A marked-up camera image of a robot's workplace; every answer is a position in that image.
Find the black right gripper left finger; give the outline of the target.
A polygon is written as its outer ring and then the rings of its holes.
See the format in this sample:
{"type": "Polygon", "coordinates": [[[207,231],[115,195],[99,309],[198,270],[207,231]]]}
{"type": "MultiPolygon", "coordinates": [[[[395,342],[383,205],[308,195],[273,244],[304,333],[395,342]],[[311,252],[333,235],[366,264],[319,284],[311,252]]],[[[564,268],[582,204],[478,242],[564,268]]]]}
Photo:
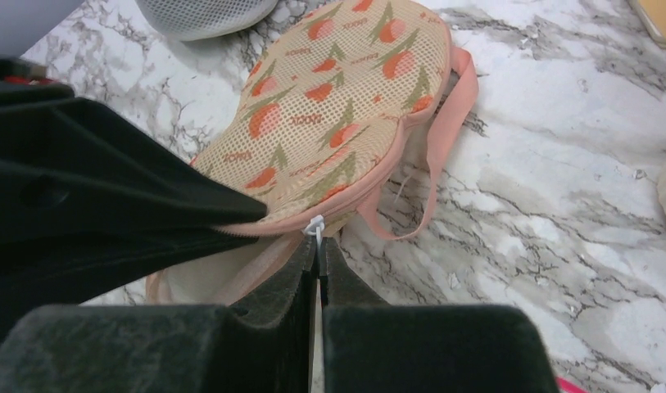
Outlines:
{"type": "Polygon", "coordinates": [[[307,392],[316,242],[230,307],[49,305],[0,346],[0,392],[307,392]]]}

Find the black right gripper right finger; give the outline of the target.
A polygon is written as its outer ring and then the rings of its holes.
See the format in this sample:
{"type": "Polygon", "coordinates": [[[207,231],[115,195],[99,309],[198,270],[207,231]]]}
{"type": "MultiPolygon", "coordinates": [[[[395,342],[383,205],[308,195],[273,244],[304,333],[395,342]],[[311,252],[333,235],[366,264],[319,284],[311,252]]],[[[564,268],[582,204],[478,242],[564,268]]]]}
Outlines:
{"type": "Polygon", "coordinates": [[[391,305],[318,250],[327,392],[556,392],[545,347],[508,305],[391,305]]]}

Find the floral mesh laundry bag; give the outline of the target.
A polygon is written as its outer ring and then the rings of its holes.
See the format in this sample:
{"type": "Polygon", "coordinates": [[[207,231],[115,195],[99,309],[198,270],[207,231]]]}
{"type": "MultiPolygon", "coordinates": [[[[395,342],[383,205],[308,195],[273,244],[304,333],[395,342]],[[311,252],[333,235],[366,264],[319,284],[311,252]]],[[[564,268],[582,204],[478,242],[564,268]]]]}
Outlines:
{"type": "Polygon", "coordinates": [[[477,95],[471,54],[417,2],[339,1],[311,12],[261,56],[232,123],[191,164],[266,205],[264,218],[225,227],[259,243],[213,265],[199,259],[150,275],[147,301],[231,305],[281,269],[306,237],[330,237],[355,215],[392,239],[379,221],[382,189],[422,124],[429,127],[427,225],[477,95]]]}

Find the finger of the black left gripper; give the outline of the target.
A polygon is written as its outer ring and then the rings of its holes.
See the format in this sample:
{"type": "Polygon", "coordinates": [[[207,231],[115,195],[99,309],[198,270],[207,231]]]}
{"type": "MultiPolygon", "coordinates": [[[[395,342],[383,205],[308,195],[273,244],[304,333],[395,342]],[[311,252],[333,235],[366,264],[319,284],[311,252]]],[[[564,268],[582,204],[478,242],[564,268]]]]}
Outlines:
{"type": "Polygon", "coordinates": [[[0,56],[0,343],[40,306],[245,246],[217,228],[265,212],[44,66],[0,56]]]}

